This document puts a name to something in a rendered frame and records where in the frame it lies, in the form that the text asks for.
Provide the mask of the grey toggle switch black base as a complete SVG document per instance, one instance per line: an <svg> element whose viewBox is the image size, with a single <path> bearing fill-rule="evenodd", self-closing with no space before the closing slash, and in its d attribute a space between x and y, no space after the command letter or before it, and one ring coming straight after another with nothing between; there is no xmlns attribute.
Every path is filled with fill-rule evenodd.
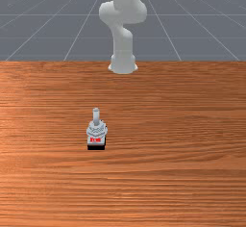
<svg viewBox="0 0 246 227"><path fill-rule="evenodd" d="M108 133L107 124L100 118L100 110L94 108L92 110L92 120L86 129L87 149L88 150L104 150L106 147L106 138Z"/></svg>

